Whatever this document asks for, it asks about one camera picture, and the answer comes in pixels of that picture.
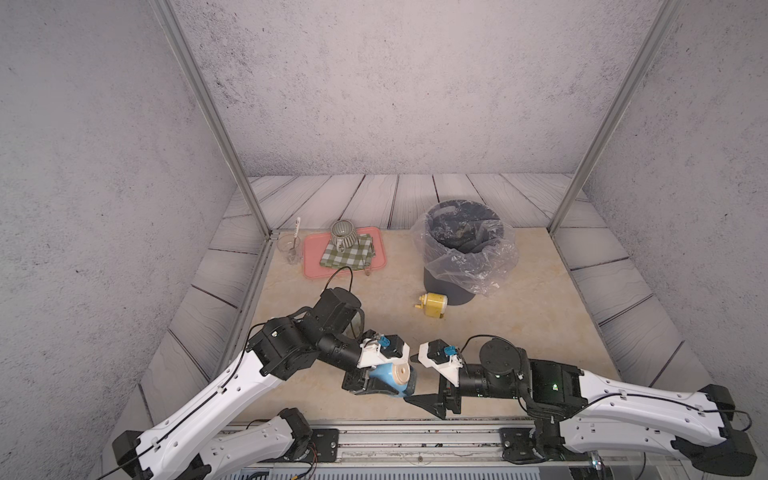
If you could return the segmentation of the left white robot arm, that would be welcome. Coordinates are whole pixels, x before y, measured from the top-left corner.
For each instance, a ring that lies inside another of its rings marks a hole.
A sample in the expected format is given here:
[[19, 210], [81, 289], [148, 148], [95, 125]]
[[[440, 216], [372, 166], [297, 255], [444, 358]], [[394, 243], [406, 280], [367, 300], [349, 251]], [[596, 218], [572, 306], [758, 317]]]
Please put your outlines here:
[[213, 479], [255, 461], [299, 458], [313, 431], [296, 408], [281, 410], [252, 432], [219, 433], [316, 361], [343, 371], [349, 392], [410, 394], [409, 346], [395, 334], [353, 333], [353, 322], [364, 321], [350, 288], [327, 286], [315, 305], [253, 326], [233, 362], [183, 407], [148, 430], [126, 430], [114, 439], [117, 470], [132, 479]]

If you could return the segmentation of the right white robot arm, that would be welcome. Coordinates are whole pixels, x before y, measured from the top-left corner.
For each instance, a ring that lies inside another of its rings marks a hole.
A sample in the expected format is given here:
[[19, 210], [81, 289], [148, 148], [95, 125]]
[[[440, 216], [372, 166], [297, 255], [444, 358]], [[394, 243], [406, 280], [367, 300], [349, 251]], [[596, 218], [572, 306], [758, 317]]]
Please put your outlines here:
[[704, 473], [752, 474], [757, 454], [727, 388], [658, 390], [594, 374], [574, 365], [531, 359], [524, 349], [488, 335], [478, 362], [442, 340], [421, 345], [415, 355], [440, 375], [434, 394], [406, 402], [445, 419], [465, 398], [515, 400], [534, 422], [526, 434], [502, 437], [505, 461], [536, 464], [594, 456], [603, 449], [639, 451], [689, 461]]

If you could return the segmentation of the blue pencil sharpener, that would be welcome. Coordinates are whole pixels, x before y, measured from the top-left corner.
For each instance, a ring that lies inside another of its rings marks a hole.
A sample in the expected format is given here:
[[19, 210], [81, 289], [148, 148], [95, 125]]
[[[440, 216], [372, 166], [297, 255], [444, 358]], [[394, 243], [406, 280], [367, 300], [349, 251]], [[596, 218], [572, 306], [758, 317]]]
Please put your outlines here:
[[370, 376], [383, 384], [404, 390], [404, 397], [413, 395], [416, 389], [417, 374], [408, 363], [379, 365], [372, 369]]

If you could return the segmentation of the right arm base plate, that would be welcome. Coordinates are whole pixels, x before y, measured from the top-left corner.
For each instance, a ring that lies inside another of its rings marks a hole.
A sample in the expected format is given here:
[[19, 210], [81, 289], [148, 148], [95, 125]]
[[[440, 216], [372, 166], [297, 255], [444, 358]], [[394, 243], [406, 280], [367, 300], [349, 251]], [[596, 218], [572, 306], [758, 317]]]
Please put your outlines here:
[[499, 430], [502, 445], [501, 457], [515, 465], [543, 463], [547, 458], [537, 450], [532, 428], [501, 428]]

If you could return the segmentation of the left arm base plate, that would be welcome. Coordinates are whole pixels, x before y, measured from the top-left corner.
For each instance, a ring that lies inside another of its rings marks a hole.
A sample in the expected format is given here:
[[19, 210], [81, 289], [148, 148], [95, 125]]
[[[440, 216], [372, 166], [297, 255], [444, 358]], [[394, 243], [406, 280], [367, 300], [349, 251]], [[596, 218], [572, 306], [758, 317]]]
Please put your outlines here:
[[335, 463], [338, 456], [340, 431], [338, 429], [315, 429], [306, 447], [294, 453], [264, 460], [264, 463]]

